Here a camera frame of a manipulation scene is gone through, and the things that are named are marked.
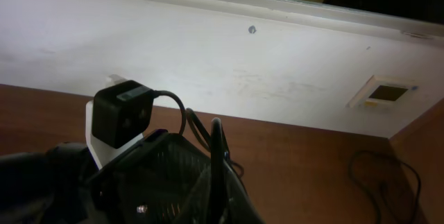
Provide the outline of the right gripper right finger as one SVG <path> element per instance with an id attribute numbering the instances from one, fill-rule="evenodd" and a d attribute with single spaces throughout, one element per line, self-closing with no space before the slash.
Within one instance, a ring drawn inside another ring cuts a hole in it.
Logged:
<path id="1" fill-rule="evenodd" d="M 263 219 L 252 204 L 242 181 L 233 168 L 224 163 L 225 185 L 227 194 L 228 223 L 264 224 Z"/>

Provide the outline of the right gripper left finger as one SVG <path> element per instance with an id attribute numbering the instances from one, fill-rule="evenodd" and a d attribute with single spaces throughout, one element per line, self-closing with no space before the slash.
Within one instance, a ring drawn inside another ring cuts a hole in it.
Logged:
<path id="1" fill-rule="evenodd" d="M 188 193 L 174 224 L 206 224 L 210 207 L 211 169 L 205 169 Z"/>

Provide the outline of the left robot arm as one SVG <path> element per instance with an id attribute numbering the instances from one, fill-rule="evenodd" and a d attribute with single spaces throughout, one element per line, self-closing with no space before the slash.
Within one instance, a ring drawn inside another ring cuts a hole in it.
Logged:
<path id="1" fill-rule="evenodd" d="M 1 158 L 2 223 L 195 223 L 210 159 L 156 130 L 99 168 L 82 144 Z"/>

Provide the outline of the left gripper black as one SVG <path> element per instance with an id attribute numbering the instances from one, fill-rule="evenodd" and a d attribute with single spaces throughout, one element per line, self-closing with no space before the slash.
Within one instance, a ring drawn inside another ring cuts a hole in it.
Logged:
<path id="1" fill-rule="evenodd" d="M 173 223 L 210 158 L 178 134 L 155 130 L 119 148 L 87 135 L 98 171 L 86 179 L 104 223 Z"/>

